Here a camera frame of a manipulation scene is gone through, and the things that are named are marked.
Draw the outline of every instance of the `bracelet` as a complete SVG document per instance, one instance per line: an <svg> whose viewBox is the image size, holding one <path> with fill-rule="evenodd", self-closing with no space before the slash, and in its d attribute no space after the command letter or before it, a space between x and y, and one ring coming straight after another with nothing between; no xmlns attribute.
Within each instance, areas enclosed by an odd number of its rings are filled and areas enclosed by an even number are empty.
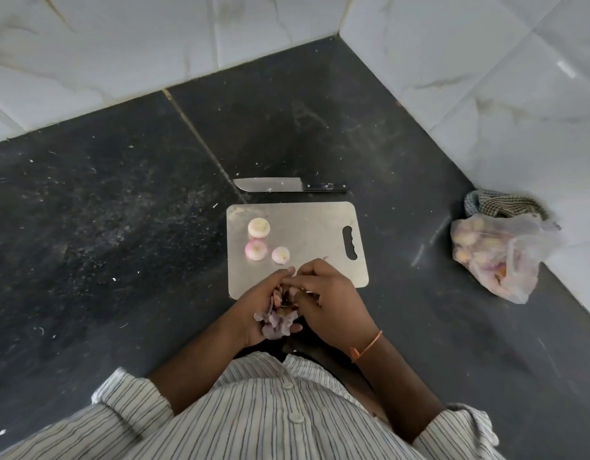
<svg viewBox="0 0 590 460"><path fill-rule="evenodd" d="M374 342L376 342L377 340L379 340L379 339L380 339L380 336L381 336L381 335L382 335L382 331L379 331L379 332L376 334L376 337L374 338L374 340L372 340L372 341L370 342L370 345L368 345L367 347L365 347L365 348L363 349L363 352L361 352L361 353L359 353L359 351L358 351L358 350L357 350L355 347L350 347L348 350L350 351L350 359L352 360L352 362L354 363L354 362L356 362L357 360L359 360L359 358L361 358L361 357L363 356L363 354L364 354L365 352L367 352L371 346L373 346L373 345L374 345Z"/></svg>

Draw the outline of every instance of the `cutting board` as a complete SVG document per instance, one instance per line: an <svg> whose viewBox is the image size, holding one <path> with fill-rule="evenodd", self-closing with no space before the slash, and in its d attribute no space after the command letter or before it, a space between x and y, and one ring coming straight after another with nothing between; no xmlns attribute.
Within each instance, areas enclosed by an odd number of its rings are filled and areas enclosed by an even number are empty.
<svg viewBox="0 0 590 460"><path fill-rule="evenodd" d="M254 218L265 218L270 225L264 239L268 254L260 261L244 255L249 240L248 223ZM344 237L352 244L350 252ZM289 266L299 269L314 258L328 257L326 261L355 287L367 286L369 282L357 214L350 202L231 205L227 208L227 244L229 295L233 299L240 298L273 271ZM287 247L291 253L285 265L278 265L271 258L272 250L279 246Z"/></svg>

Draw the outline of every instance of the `wall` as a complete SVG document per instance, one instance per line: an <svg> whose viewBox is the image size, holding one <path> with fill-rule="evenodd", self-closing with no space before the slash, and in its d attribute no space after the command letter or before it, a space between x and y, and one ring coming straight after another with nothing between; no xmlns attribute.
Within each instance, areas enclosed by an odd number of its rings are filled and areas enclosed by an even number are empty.
<svg viewBox="0 0 590 460"><path fill-rule="evenodd" d="M556 213L590 310L590 0L354 0L340 35L476 186Z"/></svg>
<svg viewBox="0 0 590 460"><path fill-rule="evenodd" d="M335 34L348 0L0 0L0 140Z"/></svg>

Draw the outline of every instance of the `shirt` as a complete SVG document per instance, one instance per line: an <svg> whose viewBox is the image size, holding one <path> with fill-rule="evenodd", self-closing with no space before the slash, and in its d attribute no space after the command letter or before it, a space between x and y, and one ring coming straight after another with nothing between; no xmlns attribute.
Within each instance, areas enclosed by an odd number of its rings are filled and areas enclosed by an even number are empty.
<svg viewBox="0 0 590 460"><path fill-rule="evenodd" d="M295 355L231 361L177 417L152 382L122 369L91 400L0 459L502 459L485 412L450 405L409 445L329 372Z"/></svg>

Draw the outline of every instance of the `cutting board handle hole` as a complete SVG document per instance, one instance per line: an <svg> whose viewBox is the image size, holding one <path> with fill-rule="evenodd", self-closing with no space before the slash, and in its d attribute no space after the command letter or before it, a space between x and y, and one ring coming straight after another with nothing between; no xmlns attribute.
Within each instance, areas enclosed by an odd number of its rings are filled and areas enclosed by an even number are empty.
<svg viewBox="0 0 590 460"><path fill-rule="evenodd" d="M357 253L354 251L353 245L353 228L345 226L342 230L342 237L344 238L344 249L346 250L346 256L351 260L357 259Z"/></svg>

